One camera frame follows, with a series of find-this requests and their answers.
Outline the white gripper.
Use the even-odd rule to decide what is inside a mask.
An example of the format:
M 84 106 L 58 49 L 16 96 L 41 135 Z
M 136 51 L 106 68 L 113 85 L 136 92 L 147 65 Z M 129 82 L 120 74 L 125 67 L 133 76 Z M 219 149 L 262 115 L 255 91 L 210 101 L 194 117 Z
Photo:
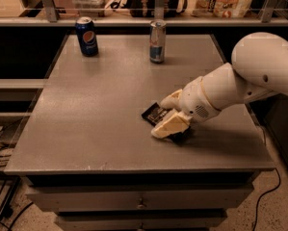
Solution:
M 203 122 L 218 116 L 221 112 L 210 104 L 204 91 L 202 76 L 187 84 L 183 90 L 177 90 L 165 97 L 160 106 L 173 110 L 151 130 L 151 135 L 157 139 L 183 133 L 190 127 L 192 120 Z

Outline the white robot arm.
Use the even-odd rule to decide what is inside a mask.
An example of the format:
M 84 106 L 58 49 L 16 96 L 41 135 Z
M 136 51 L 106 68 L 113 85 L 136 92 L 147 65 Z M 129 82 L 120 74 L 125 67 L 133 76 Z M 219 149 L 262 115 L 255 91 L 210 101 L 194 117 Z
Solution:
M 232 105 L 282 93 L 288 96 L 288 41 L 270 33 L 253 33 L 234 46 L 231 62 L 164 98 L 169 112 L 152 129 L 158 139 L 185 132 L 192 122 L 218 116 Z

